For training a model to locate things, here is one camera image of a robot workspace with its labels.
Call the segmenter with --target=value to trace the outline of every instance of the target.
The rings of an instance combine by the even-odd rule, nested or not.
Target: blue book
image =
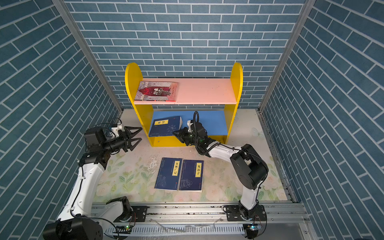
[[[181,163],[181,158],[164,157],[161,160],[155,188],[177,190],[177,186],[179,185]]]
[[[155,119],[149,130],[149,137],[173,136],[173,132],[180,130],[183,121],[180,116]]]
[[[183,160],[179,190],[201,192],[204,161]]]

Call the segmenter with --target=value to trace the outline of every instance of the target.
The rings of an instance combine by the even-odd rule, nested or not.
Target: book title label
[[[156,122],[155,122],[155,126],[156,126],[156,125],[163,125],[163,124],[168,124],[168,119],[161,120],[161,121],[156,121]]]
[[[175,164],[173,166],[172,176],[177,176],[178,175],[179,167],[180,167],[180,161],[175,161]]]
[[[201,162],[196,163],[195,177],[201,177]]]

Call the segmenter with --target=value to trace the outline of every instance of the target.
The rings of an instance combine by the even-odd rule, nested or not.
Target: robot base
[[[266,220],[264,206],[260,204],[257,204],[251,210],[245,209],[240,202],[239,205],[226,205],[224,207],[229,222],[251,221],[255,216],[259,217],[256,217],[255,222]]]

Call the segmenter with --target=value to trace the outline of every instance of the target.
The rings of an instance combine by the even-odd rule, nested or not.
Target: metal frame
[[[61,17],[63,18],[68,29],[71,31],[77,44],[80,46],[80,49],[83,51],[84,56],[88,59],[88,62],[91,65],[92,69],[95,71],[97,77],[99,78],[99,81],[104,86],[109,97],[112,99],[112,102],[114,103],[119,113],[121,114],[123,111],[123,107],[121,106],[119,100],[117,99],[115,93],[113,92],[111,86],[109,85],[107,78],[105,77],[103,71],[101,70],[99,63],[96,61],[83,35],[81,34],[80,29],[77,26],[64,0],[52,0],[52,2],[55,5],[57,11],[60,13]]]
[[[293,202],[297,202],[297,197],[295,195],[295,192],[293,191],[293,187],[290,184],[288,176],[287,176],[287,174],[286,174],[286,172],[284,170],[284,166],[283,166],[283,163],[281,162],[281,158],[279,156],[279,153],[278,153],[278,151],[277,151],[277,149],[275,147],[275,144],[273,143],[271,132],[269,131],[269,128],[268,128],[268,126],[267,126],[267,124],[265,122],[265,118],[264,118],[262,113],[260,113],[259,111],[256,111],[256,112],[257,112],[257,116],[259,117],[262,129],[263,129],[265,140],[268,143],[268,146],[269,146],[269,149],[271,151],[271,155],[272,155],[273,161],[275,162],[277,172],[278,172],[279,177],[280,177],[280,179],[281,179],[281,181],[283,183],[283,187],[286,187],[288,189],[288,192],[289,192],[289,194],[291,196],[291,200]]]
[[[260,103],[259,111],[262,113],[266,103],[268,102],[273,89],[276,86],[277,81],[279,80],[279,77],[281,75],[281,72],[283,71],[283,68],[285,64],[287,63],[288,57],[292,52],[293,47],[295,46],[296,40],[299,38],[300,32],[303,29],[304,23],[308,18],[309,13],[312,10],[312,7],[314,5],[316,0],[306,0],[304,3],[303,9],[300,12],[300,15],[297,19],[297,22],[293,28],[293,31],[291,33],[291,36],[287,42],[286,47],[284,48],[284,52],[281,55],[281,59],[279,61],[279,64],[277,65],[275,72],[272,75],[271,81],[267,87],[267,90],[264,94],[264,97]]]
[[[132,202],[131,206],[146,205],[145,222],[136,222],[131,234],[121,236],[171,236],[188,234],[244,234],[242,224],[246,221],[228,222],[223,210],[225,205],[237,205],[238,202],[183,202],[183,203],[149,203]],[[305,240],[312,240],[307,226],[310,219],[302,203],[290,201],[263,202],[268,224],[298,223]],[[105,208],[104,203],[92,205],[92,216],[96,216]],[[116,226],[126,226],[127,223],[114,222]],[[112,235],[114,228],[110,226],[106,233]]]
[[[183,203],[153,203],[131,202],[131,206],[148,206],[145,222],[147,224],[221,224],[221,223],[249,223],[247,221],[228,222],[223,210],[225,205],[237,205],[238,202],[183,202]],[[289,201],[261,202],[267,214],[268,223],[309,223],[310,219],[302,203]],[[105,203],[94,203],[91,215],[95,216],[105,208]]]

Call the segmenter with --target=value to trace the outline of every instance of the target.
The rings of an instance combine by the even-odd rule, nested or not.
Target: pink shelf
[[[175,102],[135,101],[136,105],[236,104],[230,79],[223,78],[144,78],[143,81],[177,82]]]

